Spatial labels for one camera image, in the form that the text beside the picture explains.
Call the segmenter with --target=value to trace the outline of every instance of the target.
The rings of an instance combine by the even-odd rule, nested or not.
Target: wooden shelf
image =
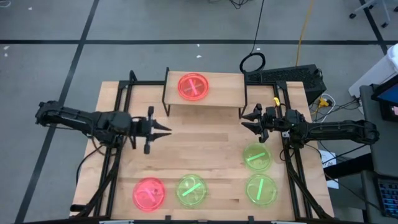
[[[168,71],[164,91],[166,105],[225,106],[242,108],[246,105],[243,74],[195,72],[203,75],[209,84],[208,94],[201,100],[190,101],[178,93],[178,81],[192,72]]]

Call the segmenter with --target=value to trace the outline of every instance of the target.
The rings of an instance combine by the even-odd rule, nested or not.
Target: glowing red dish
[[[142,179],[132,191],[132,201],[139,210],[153,212],[158,209],[165,197],[165,187],[159,179],[148,177]]]
[[[178,81],[178,93],[186,100],[203,99],[208,90],[207,79],[199,73],[188,73]]]

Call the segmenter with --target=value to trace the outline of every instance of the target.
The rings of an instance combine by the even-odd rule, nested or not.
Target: wooden table
[[[302,83],[288,82],[291,106],[311,120]],[[118,82],[103,82],[96,110],[113,110]],[[278,186],[277,200],[266,208],[252,204],[244,191],[246,181],[253,175],[242,160],[243,149],[257,136],[240,125],[236,108],[174,105],[169,117],[162,106],[163,86],[133,86],[129,112],[145,116],[148,106],[155,106],[154,117],[171,128],[172,135],[151,144],[149,155],[143,153],[144,140],[137,139],[137,149],[125,145],[114,198],[112,219],[163,220],[294,220],[286,166],[279,159],[282,149],[280,133],[269,133],[266,145],[273,163],[263,172]],[[270,86],[248,86],[248,110],[256,103],[263,108],[273,106]],[[88,141],[87,155],[93,150]],[[325,211],[333,216],[330,197],[318,152],[309,147],[301,149],[303,168],[309,191]],[[103,156],[94,154],[83,164],[73,203],[86,204],[98,188]],[[196,209],[184,208],[175,196],[179,178],[185,174],[200,175],[208,186],[205,201]],[[150,213],[138,210],[132,202],[132,190],[145,177],[156,177],[166,187],[163,206]],[[305,215],[302,194],[297,188],[300,214]],[[101,214],[104,214],[108,193],[104,193]]]

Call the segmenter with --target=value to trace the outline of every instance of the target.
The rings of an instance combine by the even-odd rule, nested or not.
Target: glowing green dish
[[[266,175],[254,174],[246,184],[246,195],[249,200],[259,206],[268,206],[277,198],[277,186]]]
[[[205,181],[198,175],[188,174],[181,178],[176,189],[181,204],[193,208],[201,204],[207,195]]]
[[[264,171],[271,166],[272,156],[264,144],[254,143],[244,149],[243,160],[248,168]]]

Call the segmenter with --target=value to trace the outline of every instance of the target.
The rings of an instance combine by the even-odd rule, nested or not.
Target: computer monitor
[[[398,75],[377,87],[372,95],[372,100],[398,106]]]

